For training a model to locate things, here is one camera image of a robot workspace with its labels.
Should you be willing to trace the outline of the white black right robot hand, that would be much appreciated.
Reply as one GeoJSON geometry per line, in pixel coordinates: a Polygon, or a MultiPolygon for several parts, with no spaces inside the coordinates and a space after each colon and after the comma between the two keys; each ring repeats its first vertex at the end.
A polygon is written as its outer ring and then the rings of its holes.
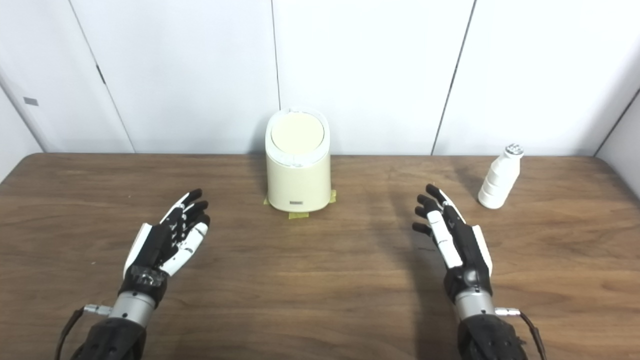
{"type": "Polygon", "coordinates": [[[443,280],[446,296],[452,302],[468,291],[491,296],[493,263],[482,228],[469,225],[439,187],[429,183],[425,191],[426,194],[418,194],[418,206],[414,208],[425,223],[415,222],[412,229],[428,236],[438,249],[446,268],[443,280]]]}

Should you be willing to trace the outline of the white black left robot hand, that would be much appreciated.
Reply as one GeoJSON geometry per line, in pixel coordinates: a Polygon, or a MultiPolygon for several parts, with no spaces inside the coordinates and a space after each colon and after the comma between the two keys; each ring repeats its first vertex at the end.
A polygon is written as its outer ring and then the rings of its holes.
{"type": "Polygon", "coordinates": [[[200,188],[187,192],[155,224],[143,223],[127,255],[118,293],[148,296],[157,308],[169,278],[191,259],[206,238],[209,203],[200,188]]]}

